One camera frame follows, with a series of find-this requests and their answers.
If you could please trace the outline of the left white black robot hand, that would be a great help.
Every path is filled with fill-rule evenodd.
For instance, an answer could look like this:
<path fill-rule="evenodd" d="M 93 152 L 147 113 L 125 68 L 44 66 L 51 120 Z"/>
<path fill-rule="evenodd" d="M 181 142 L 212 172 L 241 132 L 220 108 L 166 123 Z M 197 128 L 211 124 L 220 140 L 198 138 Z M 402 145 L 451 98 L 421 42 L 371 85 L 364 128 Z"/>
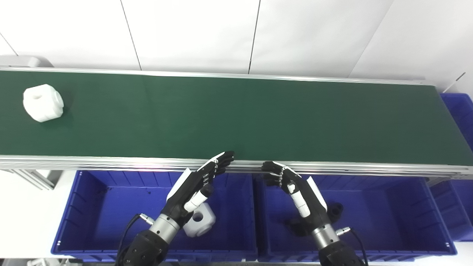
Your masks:
<path fill-rule="evenodd" d="M 182 228 L 194 211 L 214 193 L 214 177 L 226 172 L 234 160 L 234 151 L 229 150 L 209 159 L 198 170 L 190 171 L 185 179 L 177 182 L 177 189 L 167 199 L 161 214 Z"/>

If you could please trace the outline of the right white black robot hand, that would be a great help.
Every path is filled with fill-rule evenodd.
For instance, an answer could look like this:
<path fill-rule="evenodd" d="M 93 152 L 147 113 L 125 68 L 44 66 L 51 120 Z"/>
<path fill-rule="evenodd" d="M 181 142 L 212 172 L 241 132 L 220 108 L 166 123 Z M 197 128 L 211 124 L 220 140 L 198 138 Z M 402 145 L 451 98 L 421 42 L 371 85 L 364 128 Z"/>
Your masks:
<path fill-rule="evenodd" d="M 275 161 L 265 161 L 261 170 L 267 186 L 281 188 L 290 195 L 301 216 L 301 225 L 307 233 L 330 224 L 327 210 L 312 189 L 292 168 Z"/>

